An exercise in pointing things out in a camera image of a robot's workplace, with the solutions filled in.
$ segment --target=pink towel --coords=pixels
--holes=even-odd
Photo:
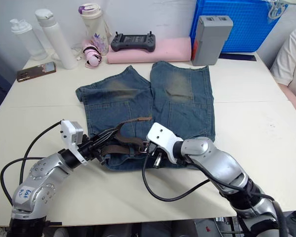
[[[121,49],[108,52],[108,63],[142,63],[157,61],[177,62],[191,60],[191,40],[187,38],[163,39],[156,41],[154,52],[145,49]]]

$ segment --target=water bottle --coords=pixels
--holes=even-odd
[[[86,3],[79,7],[78,12],[87,27],[88,40],[97,47],[101,55],[106,55],[109,43],[100,6],[96,3]]]
[[[42,60],[48,56],[30,23],[25,20],[18,21],[17,19],[12,19],[10,22],[12,23],[11,31],[21,40],[32,59]]]
[[[78,65],[78,62],[75,59],[59,24],[56,22],[53,13],[48,9],[39,9],[35,11],[35,16],[51,45],[54,47],[64,68],[75,68]]]

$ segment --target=blue plastic crate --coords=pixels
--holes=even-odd
[[[222,52],[254,52],[278,19],[269,22],[268,3],[262,0],[197,0],[190,32],[192,45],[200,15],[228,15],[233,27]]]

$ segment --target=white wall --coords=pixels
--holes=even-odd
[[[289,5],[270,34],[258,49],[258,54],[267,67],[271,67],[282,44],[296,28],[296,5]]]
[[[50,47],[34,15],[39,8],[49,8],[60,23],[70,45],[80,43],[86,28],[78,7],[98,3],[112,33],[145,34],[152,30],[161,38],[189,35],[196,0],[0,0],[0,56],[12,70],[20,70],[29,58],[21,42],[10,31],[12,18],[26,19],[34,27],[45,47]],[[279,47],[296,27],[296,6],[290,6],[258,50],[269,66]]]

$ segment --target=denim shorts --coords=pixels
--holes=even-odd
[[[208,67],[184,69],[160,61],[153,64],[149,82],[129,66],[118,75],[78,88],[76,95],[84,104],[89,137],[125,120],[152,117],[150,121],[125,124],[121,134],[145,141],[152,124],[158,122],[183,139],[198,136],[215,139],[214,98]],[[138,170],[145,157],[108,154],[105,166],[117,171]],[[149,160],[147,168],[153,163]],[[160,167],[180,166],[164,158]]]

